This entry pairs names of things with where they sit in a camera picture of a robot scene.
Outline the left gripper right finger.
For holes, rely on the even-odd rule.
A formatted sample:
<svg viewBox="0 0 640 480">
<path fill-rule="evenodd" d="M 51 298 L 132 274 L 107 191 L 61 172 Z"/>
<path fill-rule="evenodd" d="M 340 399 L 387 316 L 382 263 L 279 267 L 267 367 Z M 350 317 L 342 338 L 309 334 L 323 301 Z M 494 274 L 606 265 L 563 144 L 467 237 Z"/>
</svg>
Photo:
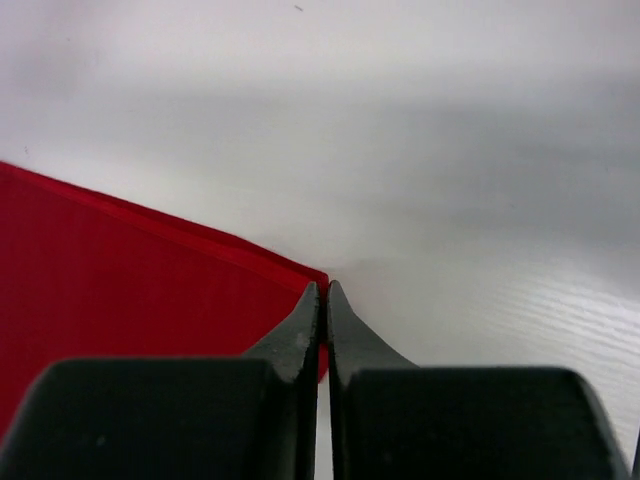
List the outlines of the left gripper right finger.
<svg viewBox="0 0 640 480">
<path fill-rule="evenodd" d="M 338 479 L 628 479 L 608 416 L 578 373 L 421 367 L 327 294 Z"/>
</svg>

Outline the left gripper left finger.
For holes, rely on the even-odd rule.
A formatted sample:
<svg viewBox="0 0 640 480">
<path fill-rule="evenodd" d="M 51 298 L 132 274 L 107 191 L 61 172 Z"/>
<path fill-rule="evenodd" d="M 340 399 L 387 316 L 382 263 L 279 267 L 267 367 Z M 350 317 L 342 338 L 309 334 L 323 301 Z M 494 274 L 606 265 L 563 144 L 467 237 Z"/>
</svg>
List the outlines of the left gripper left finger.
<svg viewBox="0 0 640 480">
<path fill-rule="evenodd" d="M 30 388 L 5 479 L 310 479 L 320 291 L 241 356 L 70 359 Z"/>
</svg>

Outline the red cloth napkin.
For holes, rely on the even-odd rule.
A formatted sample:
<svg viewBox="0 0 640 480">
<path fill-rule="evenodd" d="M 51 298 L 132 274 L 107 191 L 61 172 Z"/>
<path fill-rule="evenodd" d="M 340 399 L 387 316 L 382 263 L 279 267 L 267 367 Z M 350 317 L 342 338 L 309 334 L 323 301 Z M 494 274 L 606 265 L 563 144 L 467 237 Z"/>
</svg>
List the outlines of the red cloth napkin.
<svg viewBox="0 0 640 480">
<path fill-rule="evenodd" d="M 1 167 L 1 424 L 74 357 L 236 355 L 324 272 L 242 238 Z"/>
</svg>

